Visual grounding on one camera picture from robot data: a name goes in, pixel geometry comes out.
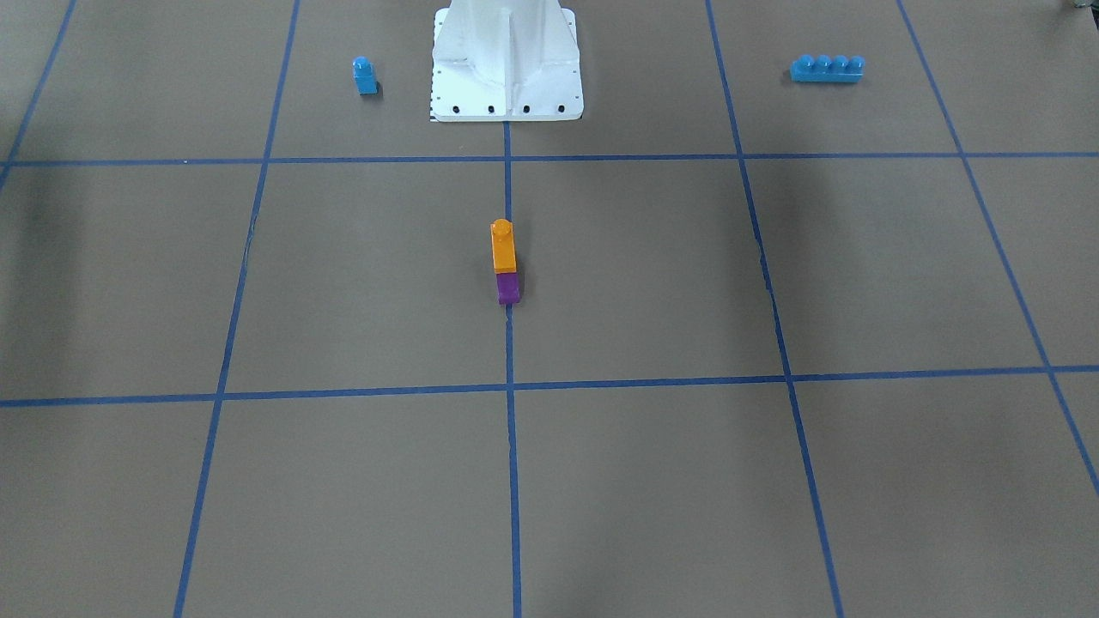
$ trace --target grid floor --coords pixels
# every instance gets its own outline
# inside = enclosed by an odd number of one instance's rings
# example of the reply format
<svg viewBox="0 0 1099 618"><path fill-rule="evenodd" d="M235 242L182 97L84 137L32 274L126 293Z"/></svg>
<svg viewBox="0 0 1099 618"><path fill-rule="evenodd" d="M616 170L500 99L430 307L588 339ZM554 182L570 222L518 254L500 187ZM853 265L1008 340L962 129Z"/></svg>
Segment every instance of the grid floor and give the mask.
<svg viewBox="0 0 1099 618"><path fill-rule="evenodd" d="M1091 15L650 4L3 2L0 615L1099 615Z"/></svg>

